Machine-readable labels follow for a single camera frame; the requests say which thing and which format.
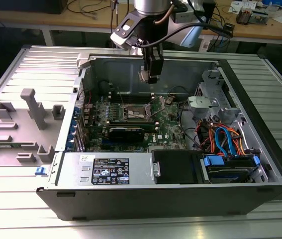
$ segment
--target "white label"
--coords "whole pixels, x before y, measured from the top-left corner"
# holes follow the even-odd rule
[[[86,155],[86,154],[81,154],[80,155],[80,161],[81,162],[92,161],[94,159],[95,159],[95,155]]]
[[[11,148],[10,145],[0,145],[0,148]]]

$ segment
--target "side panel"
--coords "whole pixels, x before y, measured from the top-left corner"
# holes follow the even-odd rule
[[[71,220],[245,215],[282,192],[282,186],[155,190],[42,191],[37,194]]]
[[[246,112],[257,134],[259,135],[262,143],[264,144],[270,157],[272,158],[280,174],[282,175],[282,150],[281,148],[279,147],[275,138],[269,131],[267,125],[261,118],[256,107],[254,106],[253,102],[247,95],[245,89],[239,82],[236,74],[231,69],[228,62],[226,60],[220,60],[220,65],[222,66],[222,70],[224,71],[230,83],[229,87],[232,88],[232,90],[235,92],[235,94],[239,98],[240,104],[242,105],[242,109]],[[280,195],[276,199],[282,200],[282,195]]]

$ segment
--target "circuit board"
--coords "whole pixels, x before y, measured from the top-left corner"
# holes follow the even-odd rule
[[[89,139],[87,152],[151,152],[154,149],[186,149],[184,135],[181,134],[177,120],[178,103],[164,104],[162,100],[151,104],[153,117],[145,122],[142,109],[146,104],[114,104],[101,98],[93,103],[90,120],[86,126]],[[111,142],[107,131],[110,122],[116,127],[131,127],[125,123],[135,123],[145,130],[141,142]]]

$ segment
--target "motherboard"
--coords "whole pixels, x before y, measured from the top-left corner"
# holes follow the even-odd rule
[[[187,148],[177,122],[177,102],[163,96],[123,98],[100,97],[85,106],[87,152],[151,152]]]

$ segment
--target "warning label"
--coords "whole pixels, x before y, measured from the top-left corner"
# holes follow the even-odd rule
[[[128,158],[95,158],[92,183],[94,185],[129,184]]]

